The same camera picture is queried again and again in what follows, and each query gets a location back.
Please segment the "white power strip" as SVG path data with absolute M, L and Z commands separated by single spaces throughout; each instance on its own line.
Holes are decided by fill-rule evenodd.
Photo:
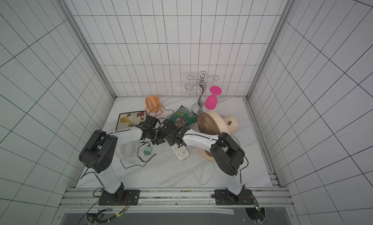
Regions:
M 179 146 L 177 144 L 174 144 L 173 146 L 171 146 L 171 149 L 180 161 L 186 159 L 189 156 L 189 151 L 183 145 Z

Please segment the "green usb charger plug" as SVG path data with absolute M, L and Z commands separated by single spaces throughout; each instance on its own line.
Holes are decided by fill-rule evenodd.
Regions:
M 144 149 L 144 151 L 143 151 L 144 156 L 151 155 L 152 151 L 153 151 L 153 148 L 151 146 L 146 146 L 145 149 Z

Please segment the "large beige desk fan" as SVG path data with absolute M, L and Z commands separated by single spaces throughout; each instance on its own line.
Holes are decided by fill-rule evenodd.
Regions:
M 233 134 L 239 129 L 239 122 L 234 116 L 221 117 L 213 110 L 199 114 L 197 121 L 200 133 L 220 135 L 221 133 Z

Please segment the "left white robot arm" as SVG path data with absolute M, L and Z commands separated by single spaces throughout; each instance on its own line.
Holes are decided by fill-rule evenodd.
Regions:
M 102 184 L 103 192 L 99 199 L 100 206 L 136 205 L 139 190 L 128 191 L 118 179 L 112 167 L 115 150 L 118 146 L 128 142 L 143 139 L 155 140 L 155 126 L 158 119 L 148 115 L 139 125 L 107 133 L 96 130 L 91 135 L 83 150 L 79 154 L 79 161 L 87 169 L 92 169 L 95 176 Z

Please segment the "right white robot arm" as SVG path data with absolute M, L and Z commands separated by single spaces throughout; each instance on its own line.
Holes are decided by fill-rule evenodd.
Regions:
M 230 176 L 227 190 L 236 196 L 241 193 L 239 169 L 244 163 L 245 152 L 229 134 L 203 134 L 186 126 L 177 127 L 172 121 L 165 123 L 160 132 L 170 145 L 195 146 L 210 152 L 217 166 Z

